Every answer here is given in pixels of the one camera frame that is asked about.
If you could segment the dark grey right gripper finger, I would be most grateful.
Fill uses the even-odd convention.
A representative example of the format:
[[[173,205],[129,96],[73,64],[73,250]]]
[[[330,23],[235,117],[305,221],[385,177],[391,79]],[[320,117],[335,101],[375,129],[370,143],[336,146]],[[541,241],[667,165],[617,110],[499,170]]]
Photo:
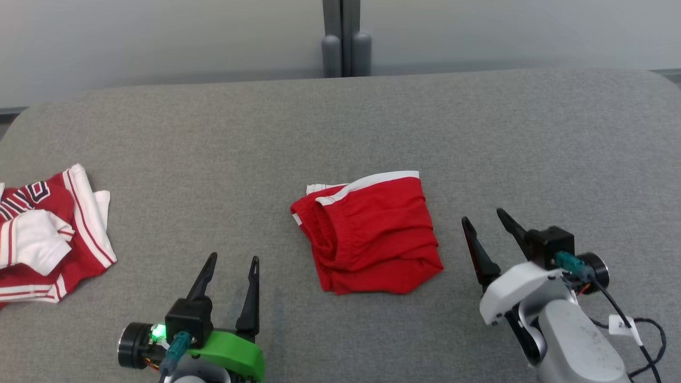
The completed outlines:
[[[463,217],[461,220],[462,230],[468,245],[470,259],[474,265],[475,276],[483,293],[489,286],[501,276],[501,269],[498,264],[492,262],[486,250],[478,240],[477,231],[470,222],[469,218]]]
[[[508,232],[520,247],[521,252],[525,255],[525,259],[528,261],[532,260],[531,251],[526,242],[526,230],[519,223],[517,223],[511,215],[509,215],[504,209],[496,209],[496,213],[501,221],[504,230]]]

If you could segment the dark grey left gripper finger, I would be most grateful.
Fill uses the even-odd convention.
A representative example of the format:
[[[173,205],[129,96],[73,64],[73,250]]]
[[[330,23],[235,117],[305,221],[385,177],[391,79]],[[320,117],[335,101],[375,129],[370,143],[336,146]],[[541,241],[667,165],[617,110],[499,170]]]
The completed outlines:
[[[252,258],[248,272],[248,289],[245,303],[238,320],[236,334],[239,337],[256,337],[260,332],[260,260]]]
[[[192,285],[189,293],[186,296],[188,301],[209,301],[209,297],[206,295],[207,286],[212,280],[214,275],[215,265],[217,263],[218,254],[217,252],[212,252],[209,257],[207,257],[200,273]]]

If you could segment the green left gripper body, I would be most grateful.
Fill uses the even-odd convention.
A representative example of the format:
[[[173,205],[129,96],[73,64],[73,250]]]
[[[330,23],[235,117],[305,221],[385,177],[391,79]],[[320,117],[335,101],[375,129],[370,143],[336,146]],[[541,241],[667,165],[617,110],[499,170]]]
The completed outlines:
[[[265,361],[260,347],[232,332],[214,330],[202,348],[192,347],[186,353],[197,355],[243,378],[263,381],[265,375]]]

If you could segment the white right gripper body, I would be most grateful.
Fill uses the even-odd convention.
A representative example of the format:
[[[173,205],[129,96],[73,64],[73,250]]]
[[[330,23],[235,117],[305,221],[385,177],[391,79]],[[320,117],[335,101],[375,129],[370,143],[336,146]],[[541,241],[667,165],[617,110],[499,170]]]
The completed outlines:
[[[491,326],[498,315],[506,314],[516,305],[542,308],[557,299],[577,304],[576,294],[563,280],[563,270],[547,271],[526,262],[511,267],[489,284],[479,303],[479,311],[485,324]]]

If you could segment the red shorts with white waistband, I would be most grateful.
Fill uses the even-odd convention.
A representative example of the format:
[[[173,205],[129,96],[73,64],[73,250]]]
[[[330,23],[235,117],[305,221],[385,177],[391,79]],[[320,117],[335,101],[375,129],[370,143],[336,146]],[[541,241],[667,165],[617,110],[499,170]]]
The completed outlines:
[[[418,171],[308,185],[290,211],[327,293],[410,294],[444,269]]]

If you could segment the red and white jersey shirt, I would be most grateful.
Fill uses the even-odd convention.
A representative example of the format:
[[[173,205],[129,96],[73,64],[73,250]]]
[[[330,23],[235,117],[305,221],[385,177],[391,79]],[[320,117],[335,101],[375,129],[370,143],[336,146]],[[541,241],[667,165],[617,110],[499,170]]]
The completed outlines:
[[[111,194],[95,191],[80,164],[53,177],[0,184],[0,310],[58,303],[117,262],[107,226]]]

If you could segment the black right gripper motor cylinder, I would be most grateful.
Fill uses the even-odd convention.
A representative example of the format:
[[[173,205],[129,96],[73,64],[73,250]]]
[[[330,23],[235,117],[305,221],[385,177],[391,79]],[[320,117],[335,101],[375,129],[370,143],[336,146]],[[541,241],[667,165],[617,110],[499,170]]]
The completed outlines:
[[[593,269],[596,281],[598,281],[603,288],[608,288],[610,285],[610,272],[606,263],[598,255],[587,252],[577,255],[577,258],[581,259],[587,267]],[[599,289],[593,282],[584,282],[579,290],[579,294],[594,294],[598,292]]]

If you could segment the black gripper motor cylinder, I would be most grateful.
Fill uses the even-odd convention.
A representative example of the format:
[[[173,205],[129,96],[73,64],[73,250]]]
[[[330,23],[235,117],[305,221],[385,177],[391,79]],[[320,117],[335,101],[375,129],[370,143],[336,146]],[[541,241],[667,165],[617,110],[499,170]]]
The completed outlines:
[[[132,322],[127,325],[118,342],[119,366],[130,369],[145,369],[148,361],[160,362],[160,351],[151,339],[152,324]]]
[[[603,288],[608,288],[610,285],[610,272],[606,263],[598,255],[587,252],[577,255],[577,258],[581,259],[587,267],[593,269],[596,281],[598,281]],[[598,292],[599,289],[593,282],[584,282],[579,290],[579,294],[594,294]]]

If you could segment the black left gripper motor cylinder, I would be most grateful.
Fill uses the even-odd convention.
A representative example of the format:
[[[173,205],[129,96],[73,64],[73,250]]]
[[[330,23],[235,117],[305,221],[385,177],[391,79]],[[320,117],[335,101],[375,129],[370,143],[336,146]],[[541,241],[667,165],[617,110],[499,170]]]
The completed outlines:
[[[118,342],[119,366],[130,369],[145,369],[148,361],[160,362],[160,351],[151,339],[152,324],[132,322],[127,325]]]

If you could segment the grey rounded cylinder bumper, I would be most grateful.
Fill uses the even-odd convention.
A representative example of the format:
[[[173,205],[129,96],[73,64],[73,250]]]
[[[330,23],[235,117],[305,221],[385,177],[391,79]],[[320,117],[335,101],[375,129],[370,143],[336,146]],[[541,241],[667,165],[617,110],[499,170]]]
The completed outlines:
[[[372,37],[364,31],[359,31],[351,42],[351,76],[371,75]]]
[[[324,78],[343,77],[342,42],[334,35],[326,35],[321,42]]]

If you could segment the grey vertical frame post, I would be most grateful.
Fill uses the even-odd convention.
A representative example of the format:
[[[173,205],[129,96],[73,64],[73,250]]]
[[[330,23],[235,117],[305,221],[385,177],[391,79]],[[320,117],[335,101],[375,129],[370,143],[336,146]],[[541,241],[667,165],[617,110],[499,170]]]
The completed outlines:
[[[334,35],[341,40],[343,77],[351,77],[351,42],[360,31],[360,0],[321,1],[325,36]]]

